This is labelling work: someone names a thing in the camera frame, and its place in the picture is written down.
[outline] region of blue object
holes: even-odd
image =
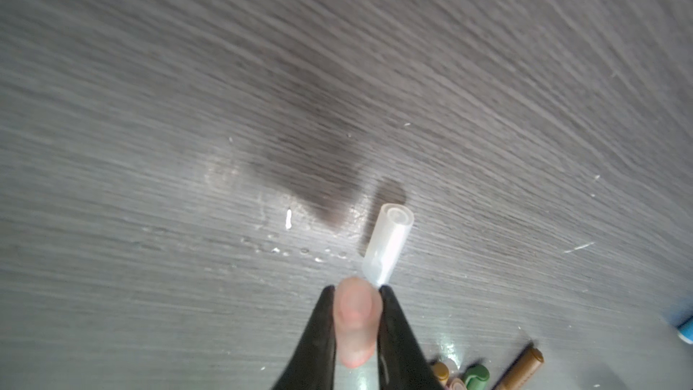
[[[685,343],[693,344],[693,317],[679,327],[679,337]]]

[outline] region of gray wood grain surface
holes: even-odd
[[[0,388],[268,388],[384,201],[428,356],[693,386],[693,0],[0,0],[0,99]]]

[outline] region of transparent plastic cap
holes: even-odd
[[[414,213],[406,206],[385,204],[380,208],[363,260],[364,277],[373,286],[388,282],[412,224]]]

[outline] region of green marker cap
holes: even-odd
[[[464,372],[462,381],[467,386],[467,390],[484,390],[489,384],[489,369],[477,364]]]

